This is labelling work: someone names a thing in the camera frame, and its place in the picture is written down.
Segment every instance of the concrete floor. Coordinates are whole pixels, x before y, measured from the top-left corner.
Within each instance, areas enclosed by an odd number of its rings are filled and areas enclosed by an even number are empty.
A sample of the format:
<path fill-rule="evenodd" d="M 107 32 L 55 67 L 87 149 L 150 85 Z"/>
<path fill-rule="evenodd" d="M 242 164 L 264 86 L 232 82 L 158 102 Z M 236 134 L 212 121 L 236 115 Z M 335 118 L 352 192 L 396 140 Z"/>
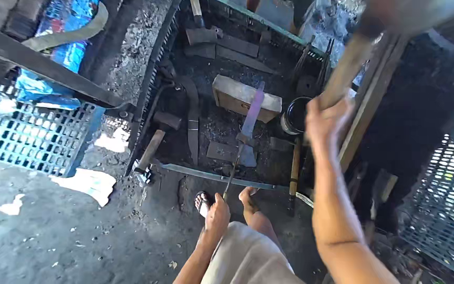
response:
<path fill-rule="evenodd" d="M 145 188 L 119 179 L 101 209 L 88 195 L 44 174 L 0 164 L 0 205 L 25 194 L 19 215 L 0 212 L 0 283 L 172 282 L 203 225 L 195 193 L 222 191 L 225 184 L 167 170 L 155 177 Z M 241 190 L 231 191 L 232 220 L 243 219 Z M 289 217 L 286 199 L 274 191 L 255 196 L 295 273 L 314 283 L 325 269 L 314 244 L 312 210 L 298 200 L 296 215 Z M 172 261 L 176 269 L 169 267 Z"/>

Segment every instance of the hammer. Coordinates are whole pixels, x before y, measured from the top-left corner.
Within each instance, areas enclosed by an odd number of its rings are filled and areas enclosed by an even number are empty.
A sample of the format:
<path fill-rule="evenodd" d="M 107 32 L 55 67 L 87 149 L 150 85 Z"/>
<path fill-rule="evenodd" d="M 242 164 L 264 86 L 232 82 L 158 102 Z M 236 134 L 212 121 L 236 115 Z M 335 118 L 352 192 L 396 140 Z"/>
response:
<path fill-rule="evenodd" d="M 217 42 L 218 36 L 223 36 L 222 30 L 216 27 L 206 29 L 199 0 L 190 0 L 190 4 L 192 5 L 192 13 L 194 14 L 194 23 L 196 28 L 185 29 L 187 38 L 189 39 L 189 44 L 194 45 L 201 42 Z"/>
<path fill-rule="evenodd" d="M 416 35 L 454 16 L 454 1 L 368 0 L 358 30 L 344 50 L 325 90 L 319 95 L 324 110 L 341 100 L 369 58 L 375 38 L 384 30 Z"/>
<path fill-rule="evenodd" d="M 154 133 L 152 139 L 150 140 L 150 143 L 148 143 L 148 146 L 145 149 L 145 152 L 143 152 L 143 155 L 141 156 L 138 165 L 136 166 L 136 168 L 134 168 L 134 171 L 139 174 L 145 173 L 146 168 L 150 164 L 150 160 L 155 155 L 155 152 L 157 152 L 157 148 L 159 148 L 159 145 L 161 144 L 162 139 L 166 134 L 166 132 L 162 130 L 165 127 L 165 125 L 170 126 L 174 130 L 178 130 L 182 122 L 182 119 L 179 117 L 176 117 L 170 113 L 164 113 L 159 111 L 155 112 L 155 114 L 153 115 L 153 120 L 161 124 L 161 129 L 158 129 Z"/>

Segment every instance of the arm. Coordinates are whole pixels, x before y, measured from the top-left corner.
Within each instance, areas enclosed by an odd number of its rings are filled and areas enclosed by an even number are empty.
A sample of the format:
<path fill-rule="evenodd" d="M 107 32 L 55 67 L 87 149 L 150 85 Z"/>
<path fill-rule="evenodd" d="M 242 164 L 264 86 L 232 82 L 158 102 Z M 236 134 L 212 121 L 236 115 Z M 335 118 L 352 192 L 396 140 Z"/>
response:
<path fill-rule="evenodd" d="M 311 141 L 315 159 L 316 245 L 338 284 L 398 283 L 365 242 L 337 159 L 337 133 L 351 109 L 349 99 L 324 111 L 319 110 L 317 100 L 308 104 L 306 137 Z"/>
<path fill-rule="evenodd" d="M 220 194 L 215 194 L 215 204 L 206 216 L 204 231 L 199 236 L 197 246 L 173 283 L 199 284 L 202 281 L 213 252 L 227 231 L 229 219 L 229 206 Z"/>

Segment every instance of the hand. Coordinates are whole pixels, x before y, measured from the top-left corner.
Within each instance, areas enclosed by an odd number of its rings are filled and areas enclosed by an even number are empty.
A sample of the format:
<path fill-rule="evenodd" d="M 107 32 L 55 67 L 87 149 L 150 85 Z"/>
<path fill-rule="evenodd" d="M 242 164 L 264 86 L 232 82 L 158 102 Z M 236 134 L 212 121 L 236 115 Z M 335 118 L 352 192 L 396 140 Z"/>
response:
<path fill-rule="evenodd" d="M 229 220 L 229 205 L 225 203 L 220 194 L 215 193 L 215 204 L 211 206 L 206 216 L 205 230 L 213 234 L 213 237 L 219 241 L 227 231 Z"/>
<path fill-rule="evenodd" d="M 309 101 L 306 114 L 306 138 L 311 141 L 313 151 L 327 151 L 336 155 L 337 134 L 350 116 L 353 102 L 344 97 L 334 106 L 320 111 L 319 97 Z"/>

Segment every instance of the bucket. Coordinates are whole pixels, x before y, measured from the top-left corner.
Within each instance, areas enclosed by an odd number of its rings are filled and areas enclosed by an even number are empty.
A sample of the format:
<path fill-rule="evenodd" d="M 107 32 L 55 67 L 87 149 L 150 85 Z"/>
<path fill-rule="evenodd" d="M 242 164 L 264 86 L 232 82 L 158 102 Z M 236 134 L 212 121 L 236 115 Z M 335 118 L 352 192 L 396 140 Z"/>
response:
<path fill-rule="evenodd" d="M 281 116 L 280 124 L 283 131 L 290 135 L 304 133 L 306 129 L 306 105 L 310 97 L 299 97 L 293 100 Z"/>

